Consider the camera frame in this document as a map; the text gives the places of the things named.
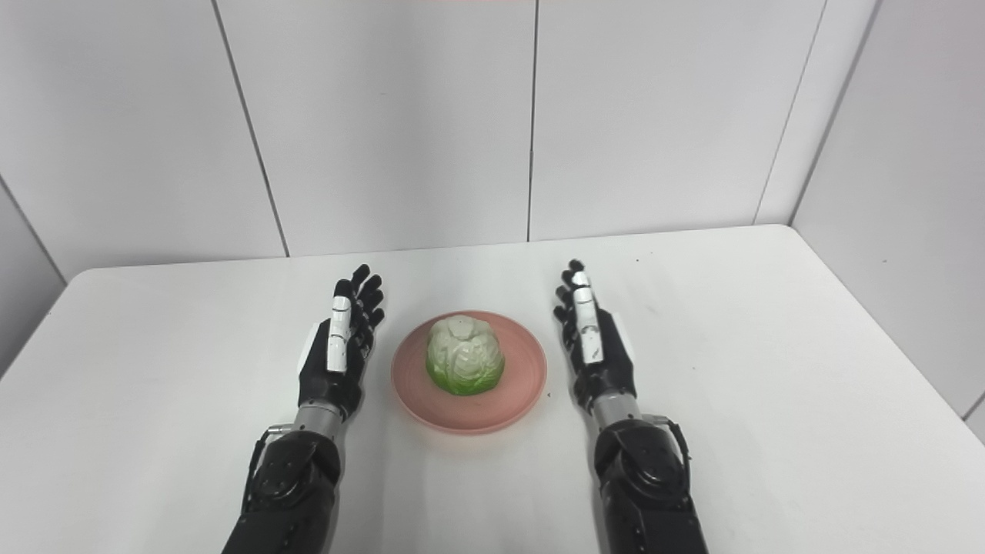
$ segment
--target black cable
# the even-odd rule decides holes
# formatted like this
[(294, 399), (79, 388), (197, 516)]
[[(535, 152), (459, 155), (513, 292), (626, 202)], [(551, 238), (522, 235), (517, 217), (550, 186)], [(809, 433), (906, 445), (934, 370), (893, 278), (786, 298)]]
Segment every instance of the black cable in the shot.
[(253, 482), (253, 474), (256, 473), (256, 466), (260, 463), (260, 454), (263, 453), (264, 447), (267, 446), (267, 439), (270, 437), (270, 430), (263, 432), (260, 436), (260, 440), (256, 442), (253, 446), (253, 456), (249, 459), (249, 472), (246, 473), (246, 486), (243, 487), (243, 504), (240, 508), (240, 513), (246, 513), (246, 507), (249, 505), (249, 486)]
[(681, 431), (681, 426), (671, 421), (667, 418), (667, 427), (670, 428), (671, 434), (674, 435), (674, 439), (678, 442), (678, 448), (681, 449), (681, 458), (684, 463), (684, 483), (683, 490), (687, 493), (690, 490), (690, 455), (688, 454), (688, 442), (684, 440), (684, 432)]

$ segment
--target green cabbage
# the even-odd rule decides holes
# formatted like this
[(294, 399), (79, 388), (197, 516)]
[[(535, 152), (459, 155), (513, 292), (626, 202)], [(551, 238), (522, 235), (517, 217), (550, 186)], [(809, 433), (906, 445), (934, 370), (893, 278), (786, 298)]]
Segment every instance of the green cabbage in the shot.
[(427, 336), (427, 374), (452, 394), (493, 388), (505, 364), (493, 328), (485, 321), (453, 315), (435, 323)]

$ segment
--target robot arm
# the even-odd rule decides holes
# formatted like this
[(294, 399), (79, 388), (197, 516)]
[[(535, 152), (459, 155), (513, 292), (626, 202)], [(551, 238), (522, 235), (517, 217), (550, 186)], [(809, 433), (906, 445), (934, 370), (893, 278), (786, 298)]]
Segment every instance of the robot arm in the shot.
[(555, 308), (578, 404), (595, 420), (594, 465), (612, 554), (707, 554), (690, 497), (681, 428), (641, 415), (632, 360), (612, 315), (598, 307), (585, 268), (571, 260)]
[[(383, 319), (381, 279), (367, 277), (362, 265), (336, 284), (332, 315), (318, 326), (301, 369), (295, 421), (257, 441), (223, 554), (322, 551), (341, 475), (336, 437), (359, 407), (362, 371)], [(268, 444), (270, 436), (279, 438)]]

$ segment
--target robotic hand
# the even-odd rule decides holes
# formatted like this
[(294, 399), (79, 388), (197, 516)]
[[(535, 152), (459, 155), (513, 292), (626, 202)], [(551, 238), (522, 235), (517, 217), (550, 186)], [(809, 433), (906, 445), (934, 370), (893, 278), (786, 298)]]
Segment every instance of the robotic hand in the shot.
[[(257, 441), (223, 554), (321, 552), (341, 474), (335, 438), (362, 398), (362, 371), (383, 319), (381, 283), (364, 264), (336, 284), (332, 316), (318, 326), (301, 369), (295, 422)], [(280, 438), (268, 445), (272, 435)]]
[(578, 404), (599, 428), (595, 473), (612, 554), (707, 554), (681, 428), (639, 413), (632, 360), (612, 315), (598, 307), (584, 265), (571, 260), (561, 281), (555, 317)]

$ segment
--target white table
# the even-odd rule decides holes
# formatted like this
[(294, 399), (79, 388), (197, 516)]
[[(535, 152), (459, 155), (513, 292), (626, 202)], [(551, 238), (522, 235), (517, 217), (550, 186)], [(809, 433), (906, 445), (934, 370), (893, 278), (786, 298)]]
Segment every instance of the white table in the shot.
[[(551, 316), (572, 256), (620, 316), (641, 407), (684, 427), (712, 553), (985, 552), (985, 448), (782, 227), (83, 273), (0, 381), (0, 552), (218, 553), (253, 441), (293, 418), (305, 337), (363, 261), (388, 317), (333, 554), (598, 552)], [(390, 388), (404, 335), (459, 309), (515, 318), (548, 357), (538, 404), (488, 436), (425, 429)]]

